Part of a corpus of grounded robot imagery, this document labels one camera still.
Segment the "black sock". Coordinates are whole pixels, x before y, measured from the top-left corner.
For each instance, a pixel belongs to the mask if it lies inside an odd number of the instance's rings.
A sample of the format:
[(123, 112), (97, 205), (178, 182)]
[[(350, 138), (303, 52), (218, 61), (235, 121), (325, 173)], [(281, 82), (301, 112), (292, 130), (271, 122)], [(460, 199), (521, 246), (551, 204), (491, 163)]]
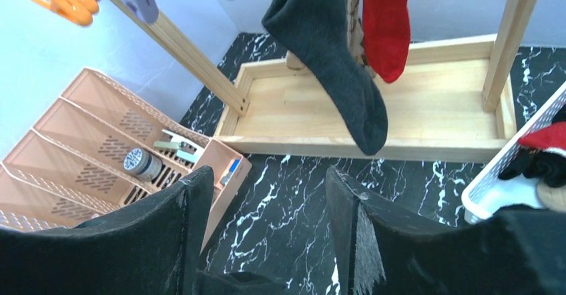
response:
[(388, 133), (386, 106), (348, 49), (346, 0), (273, 0), (262, 24), (315, 75), (358, 148), (377, 154)]

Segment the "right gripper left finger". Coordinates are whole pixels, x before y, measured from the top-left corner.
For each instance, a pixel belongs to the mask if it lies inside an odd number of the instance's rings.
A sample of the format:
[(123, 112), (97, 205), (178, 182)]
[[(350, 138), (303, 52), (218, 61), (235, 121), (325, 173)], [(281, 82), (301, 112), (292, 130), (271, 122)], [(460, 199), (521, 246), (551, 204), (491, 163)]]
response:
[(192, 294), (214, 193), (203, 166), (73, 228), (1, 231), (2, 294)]

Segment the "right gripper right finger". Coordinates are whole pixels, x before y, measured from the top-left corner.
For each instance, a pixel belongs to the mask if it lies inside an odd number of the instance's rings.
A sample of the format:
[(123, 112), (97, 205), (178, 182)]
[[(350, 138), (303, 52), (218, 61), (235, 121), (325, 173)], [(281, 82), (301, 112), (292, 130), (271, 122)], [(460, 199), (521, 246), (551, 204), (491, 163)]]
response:
[(565, 214), (505, 206), (452, 227), (331, 167), (326, 200), (343, 294), (564, 294)]

